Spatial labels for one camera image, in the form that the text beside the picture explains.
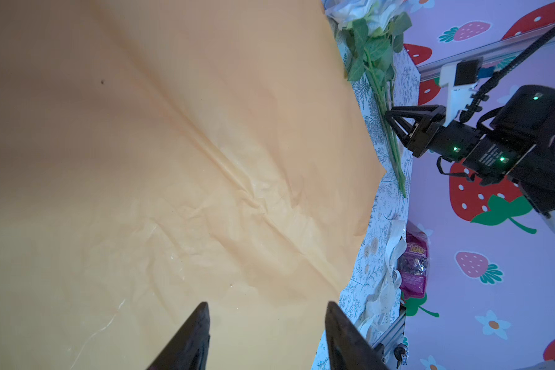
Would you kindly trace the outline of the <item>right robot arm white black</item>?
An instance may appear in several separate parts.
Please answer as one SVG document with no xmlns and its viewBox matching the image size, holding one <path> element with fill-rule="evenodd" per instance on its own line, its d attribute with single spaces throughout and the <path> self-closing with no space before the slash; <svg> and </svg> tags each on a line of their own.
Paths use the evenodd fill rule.
<svg viewBox="0 0 555 370">
<path fill-rule="evenodd" d="M 502 78 L 554 37 L 555 27 L 498 71 L 485 69 L 481 57 L 447 63 L 439 75 L 449 89 L 447 105 L 395 106 L 385 121 L 414 157 L 431 150 L 438 167 L 461 163 L 468 171 L 459 177 L 480 179 L 483 187 L 510 180 L 555 233 L 555 89 L 521 86 L 504 106 L 468 125 Z"/>
</svg>

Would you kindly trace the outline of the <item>pink fake rose stem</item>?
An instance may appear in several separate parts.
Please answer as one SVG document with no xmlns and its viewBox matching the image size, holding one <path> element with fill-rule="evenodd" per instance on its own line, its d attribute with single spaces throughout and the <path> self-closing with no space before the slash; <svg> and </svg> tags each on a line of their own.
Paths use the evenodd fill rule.
<svg viewBox="0 0 555 370">
<path fill-rule="evenodd" d="M 385 121 L 393 107 L 396 68 L 393 56 L 403 50 L 404 32 L 412 26 L 403 1 L 325 1 L 325 15 L 335 22 L 350 52 L 350 83 L 367 78 L 376 101 L 389 158 L 403 197 L 407 196 L 399 140 Z"/>
</svg>

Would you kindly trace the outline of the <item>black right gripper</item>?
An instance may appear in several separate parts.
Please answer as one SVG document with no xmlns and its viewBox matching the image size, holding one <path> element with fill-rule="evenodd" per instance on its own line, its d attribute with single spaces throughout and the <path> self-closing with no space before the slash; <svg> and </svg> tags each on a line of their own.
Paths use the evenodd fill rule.
<svg viewBox="0 0 555 370">
<path fill-rule="evenodd" d="M 461 176 L 471 182 L 479 177 L 482 185 L 500 183 L 536 146 L 530 139 L 482 123 L 469 126 L 453 120 L 445 126 L 446 108 L 441 105 L 395 106 L 385 119 L 414 155 L 431 150 L 441 160 L 468 168 L 470 172 Z"/>
</svg>

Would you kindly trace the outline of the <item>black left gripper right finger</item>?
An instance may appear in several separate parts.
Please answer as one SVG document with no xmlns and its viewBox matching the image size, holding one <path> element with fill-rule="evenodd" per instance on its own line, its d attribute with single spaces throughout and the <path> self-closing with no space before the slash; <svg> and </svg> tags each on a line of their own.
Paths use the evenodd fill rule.
<svg viewBox="0 0 555 370">
<path fill-rule="evenodd" d="M 362 337 L 335 302 L 328 302 L 325 335 L 331 370 L 385 370 L 382 355 Z"/>
</svg>

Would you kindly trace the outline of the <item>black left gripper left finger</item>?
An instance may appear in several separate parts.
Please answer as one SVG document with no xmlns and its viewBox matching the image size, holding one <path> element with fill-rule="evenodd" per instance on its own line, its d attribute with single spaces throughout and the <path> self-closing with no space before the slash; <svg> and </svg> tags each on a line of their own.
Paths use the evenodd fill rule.
<svg viewBox="0 0 555 370">
<path fill-rule="evenodd" d="M 209 306 L 201 302 L 148 370 L 205 370 L 210 347 Z"/>
</svg>

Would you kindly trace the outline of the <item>orange wrapping paper sheet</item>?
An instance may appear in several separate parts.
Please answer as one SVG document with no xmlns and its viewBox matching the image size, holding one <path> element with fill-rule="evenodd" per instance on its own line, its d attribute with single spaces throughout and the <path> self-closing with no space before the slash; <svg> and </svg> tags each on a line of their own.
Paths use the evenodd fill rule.
<svg viewBox="0 0 555 370">
<path fill-rule="evenodd" d="M 0 1 L 0 369 L 309 369 L 384 169 L 320 1 Z"/>
</svg>

